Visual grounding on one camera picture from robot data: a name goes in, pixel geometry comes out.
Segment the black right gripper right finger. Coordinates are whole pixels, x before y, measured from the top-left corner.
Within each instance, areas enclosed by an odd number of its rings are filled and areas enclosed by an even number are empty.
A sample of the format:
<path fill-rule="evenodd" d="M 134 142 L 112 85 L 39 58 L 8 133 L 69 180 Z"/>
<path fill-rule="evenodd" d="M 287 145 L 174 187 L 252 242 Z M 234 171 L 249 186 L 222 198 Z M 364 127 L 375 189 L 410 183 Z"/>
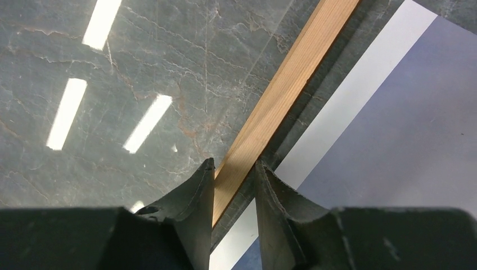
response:
<path fill-rule="evenodd" d="M 457 208 L 326 209 L 255 163 L 263 269 L 475 269 L 476 220 Z"/>

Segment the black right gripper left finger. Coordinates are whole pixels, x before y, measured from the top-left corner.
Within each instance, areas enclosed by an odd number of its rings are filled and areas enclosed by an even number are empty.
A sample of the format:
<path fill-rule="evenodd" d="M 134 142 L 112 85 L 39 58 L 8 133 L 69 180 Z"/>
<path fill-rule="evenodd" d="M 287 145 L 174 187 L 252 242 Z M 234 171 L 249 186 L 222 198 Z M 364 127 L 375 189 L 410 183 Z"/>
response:
<path fill-rule="evenodd" d="M 2 269 L 208 269 L 214 160 L 135 213 L 124 207 L 1 210 Z"/>

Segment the wooden picture frame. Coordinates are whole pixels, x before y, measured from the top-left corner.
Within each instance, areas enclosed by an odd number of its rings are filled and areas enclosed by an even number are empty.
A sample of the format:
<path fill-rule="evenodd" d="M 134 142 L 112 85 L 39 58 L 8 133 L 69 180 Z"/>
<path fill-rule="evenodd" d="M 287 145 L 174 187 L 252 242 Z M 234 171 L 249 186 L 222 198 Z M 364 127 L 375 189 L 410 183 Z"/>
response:
<path fill-rule="evenodd" d="M 358 5 L 319 1 L 215 173 L 213 227 Z"/>

